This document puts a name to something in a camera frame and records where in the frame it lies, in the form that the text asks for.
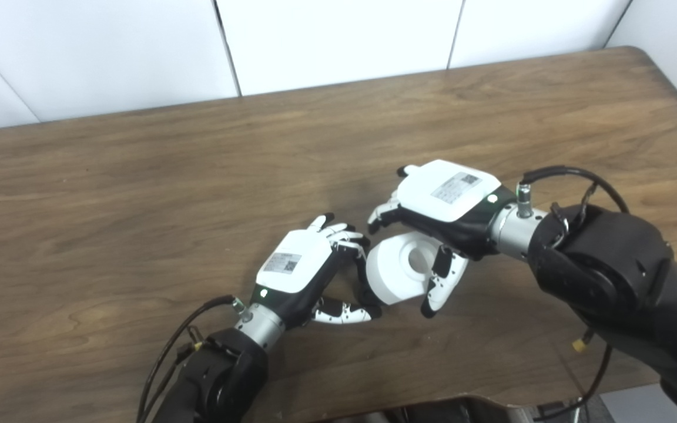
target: white 3d printed part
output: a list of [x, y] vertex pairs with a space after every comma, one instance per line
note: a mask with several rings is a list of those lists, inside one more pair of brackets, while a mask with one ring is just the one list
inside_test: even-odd
[[390, 305], [427, 292], [440, 241], [419, 232], [385, 239], [367, 256], [367, 281]]

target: yellow connector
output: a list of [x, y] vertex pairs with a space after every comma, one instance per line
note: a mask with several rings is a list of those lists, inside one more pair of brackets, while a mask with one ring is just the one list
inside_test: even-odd
[[571, 343], [571, 346], [574, 347], [576, 353], [583, 353], [586, 349], [586, 343], [582, 339], [575, 340]]

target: metal connector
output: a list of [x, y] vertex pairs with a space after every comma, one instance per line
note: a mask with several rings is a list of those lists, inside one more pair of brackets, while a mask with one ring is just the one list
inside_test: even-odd
[[237, 315], [239, 315], [239, 318], [241, 318], [242, 321], [248, 322], [252, 320], [252, 311], [248, 310], [247, 306], [244, 305], [242, 300], [239, 300], [239, 298], [234, 298], [232, 307], [234, 308], [234, 311], [237, 312]]
[[532, 211], [532, 186], [529, 184], [518, 184], [516, 185], [516, 206], [518, 211], [516, 215], [521, 219], [527, 219], [527, 217], [532, 217], [534, 211]]

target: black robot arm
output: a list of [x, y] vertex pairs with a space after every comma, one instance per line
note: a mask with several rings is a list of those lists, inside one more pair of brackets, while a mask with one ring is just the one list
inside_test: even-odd
[[[575, 221], [580, 209], [562, 213]], [[677, 262], [670, 245], [640, 217], [595, 206], [553, 247], [563, 227], [545, 219], [529, 244], [540, 289], [568, 303], [609, 345], [658, 372], [677, 404]]]

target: fingertip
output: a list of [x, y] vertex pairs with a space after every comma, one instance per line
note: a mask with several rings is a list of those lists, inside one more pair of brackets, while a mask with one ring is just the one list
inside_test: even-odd
[[374, 233], [378, 232], [381, 228], [381, 222], [379, 220], [376, 220], [372, 222], [371, 224], [367, 225], [367, 232], [370, 235], [373, 235]]

